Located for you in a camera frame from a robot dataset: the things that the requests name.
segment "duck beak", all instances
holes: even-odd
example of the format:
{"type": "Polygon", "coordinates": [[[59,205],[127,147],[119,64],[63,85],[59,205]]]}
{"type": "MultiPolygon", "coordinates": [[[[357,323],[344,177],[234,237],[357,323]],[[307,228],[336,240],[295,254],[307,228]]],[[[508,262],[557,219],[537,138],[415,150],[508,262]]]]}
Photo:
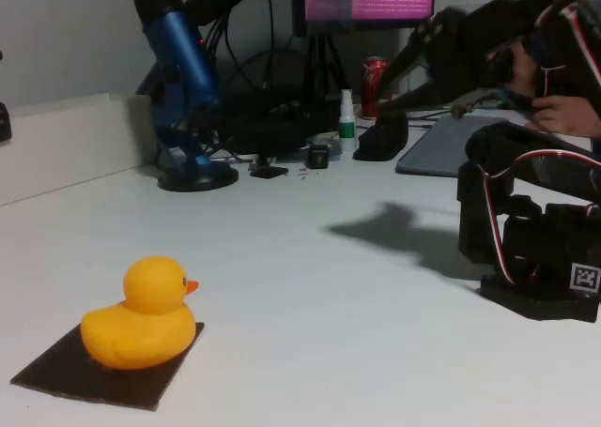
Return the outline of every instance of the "duck beak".
{"type": "Polygon", "coordinates": [[[186,295],[193,293],[200,286],[199,282],[188,281],[188,289],[186,290],[186,295]]]}

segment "soda can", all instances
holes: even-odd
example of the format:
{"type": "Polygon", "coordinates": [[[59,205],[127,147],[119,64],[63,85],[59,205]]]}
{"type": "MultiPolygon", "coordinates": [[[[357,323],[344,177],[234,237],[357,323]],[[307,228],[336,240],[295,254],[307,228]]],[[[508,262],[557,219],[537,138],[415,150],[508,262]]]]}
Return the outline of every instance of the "soda can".
{"type": "Polygon", "coordinates": [[[363,117],[378,117],[378,104],[380,100],[376,98],[376,88],[379,84],[379,79],[384,73],[384,70],[391,64],[388,59],[381,56],[372,56],[365,60],[362,67],[362,91],[361,105],[363,117]]]}

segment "computer screen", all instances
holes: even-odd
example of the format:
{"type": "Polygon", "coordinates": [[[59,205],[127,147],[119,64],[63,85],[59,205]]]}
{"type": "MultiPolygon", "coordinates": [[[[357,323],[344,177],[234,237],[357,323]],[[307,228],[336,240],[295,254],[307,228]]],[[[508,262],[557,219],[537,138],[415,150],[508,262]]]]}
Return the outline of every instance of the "computer screen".
{"type": "Polygon", "coordinates": [[[292,0],[298,36],[414,26],[432,15],[434,0],[292,0]]]}

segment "rubber duck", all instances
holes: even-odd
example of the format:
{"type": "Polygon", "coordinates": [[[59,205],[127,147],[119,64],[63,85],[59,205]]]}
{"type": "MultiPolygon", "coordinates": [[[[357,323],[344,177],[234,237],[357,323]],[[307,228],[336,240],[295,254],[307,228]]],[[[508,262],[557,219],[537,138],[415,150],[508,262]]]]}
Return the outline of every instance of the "rubber duck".
{"type": "Polygon", "coordinates": [[[196,333],[184,298],[198,286],[171,258],[138,261],[123,281],[125,301],[84,316],[85,349],[99,363],[119,370],[146,369],[176,357],[196,333]]]}

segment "person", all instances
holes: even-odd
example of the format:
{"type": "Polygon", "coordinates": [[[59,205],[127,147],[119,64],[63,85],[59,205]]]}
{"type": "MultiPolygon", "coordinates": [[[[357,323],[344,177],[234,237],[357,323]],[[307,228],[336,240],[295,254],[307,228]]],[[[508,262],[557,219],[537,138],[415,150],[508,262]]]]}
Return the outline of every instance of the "person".
{"type": "Polygon", "coordinates": [[[512,52],[514,80],[508,87],[518,94],[534,98],[532,106],[540,110],[534,115],[533,122],[526,125],[527,128],[601,139],[601,119],[588,100],[567,96],[536,98],[535,74],[538,64],[521,43],[514,44],[512,52]]]}

